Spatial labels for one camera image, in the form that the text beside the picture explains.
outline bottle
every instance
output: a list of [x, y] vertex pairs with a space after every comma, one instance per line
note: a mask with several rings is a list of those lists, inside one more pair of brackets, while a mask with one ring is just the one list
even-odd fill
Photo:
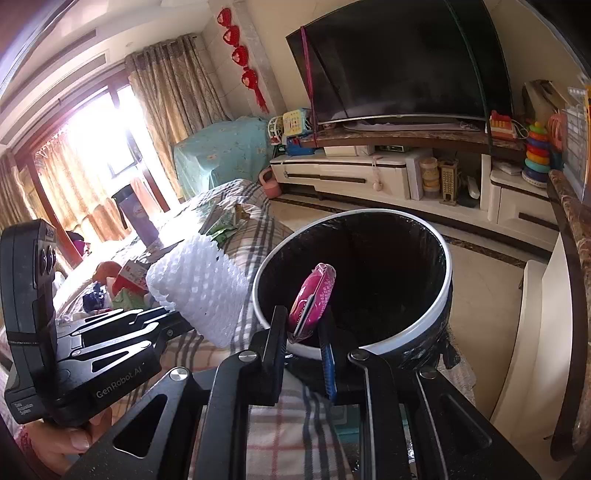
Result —
[[123, 216], [125, 214], [142, 243], [146, 247], [153, 244], [158, 238], [158, 229], [150, 221], [148, 213], [146, 213], [131, 185], [126, 185], [120, 189], [112, 198], [119, 209], [123, 228], [127, 228], [127, 223]]

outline camera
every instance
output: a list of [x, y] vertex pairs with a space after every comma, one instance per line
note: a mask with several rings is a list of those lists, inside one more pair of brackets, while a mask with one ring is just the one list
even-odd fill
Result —
[[193, 328], [163, 307], [56, 320], [56, 230], [44, 220], [0, 238], [0, 294], [13, 365], [5, 399], [21, 424], [83, 425], [158, 373], [166, 342]]

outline finger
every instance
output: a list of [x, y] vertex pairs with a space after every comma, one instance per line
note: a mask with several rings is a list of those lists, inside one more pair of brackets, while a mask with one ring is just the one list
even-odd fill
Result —
[[91, 444], [96, 442], [107, 430], [109, 430], [113, 422], [113, 411], [110, 407], [106, 410], [103, 410], [99, 415], [100, 419], [98, 424], [95, 424], [93, 421], [94, 419], [96, 419], [96, 417], [98, 417], [98, 415], [90, 419], [90, 426], [88, 428], [88, 432], [92, 437]]
[[72, 466], [72, 462], [61, 453], [38, 452], [35, 447], [33, 447], [33, 450], [43, 465], [58, 475], [63, 475]]
[[60, 454], [83, 453], [92, 439], [84, 430], [62, 429], [44, 421], [27, 424], [27, 433], [35, 451]]
[[89, 422], [92, 423], [93, 425], [98, 425], [103, 417], [103, 415], [105, 414], [105, 412], [107, 410], [110, 410], [111, 407], [107, 407], [106, 409], [104, 409], [102, 412], [97, 413], [94, 417], [92, 417]]

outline beige curtain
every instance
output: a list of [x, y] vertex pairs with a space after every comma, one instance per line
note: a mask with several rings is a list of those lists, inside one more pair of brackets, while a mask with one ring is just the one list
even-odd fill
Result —
[[177, 196], [182, 197], [174, 145], [208, 125], [230, 119], [191, 35], [132, 53], [125, 58], [125, 67], [164, 171]]
[[126, 231], [115, 202], [92, 166], [86, 165], [63, 131], [35, 157], [39, 178], [62, 227], [86, 242], [121, 240]]
[[18, 176], [10, 149], [0, 155], [0, 232], [15, 223], [37, 218]]

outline pink strap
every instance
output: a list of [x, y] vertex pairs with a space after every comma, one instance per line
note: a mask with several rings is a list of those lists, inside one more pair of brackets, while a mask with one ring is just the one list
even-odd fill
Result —
[[310, 98], [310, 106], [312, 107], [312, 134], [314, 137], [314, 145], [318, 148], [316, 141], [316, 110], [314, 108], [314, 83], [312, 82], [312, 68], [310, 65], [310, 52], [308, 51], [308, 38], [306, 37], [306, 28], [300, 27], [301, 42], [304, 45], [304, 61], [306, 62], [306, 80], [308, 81], [308, 97]]

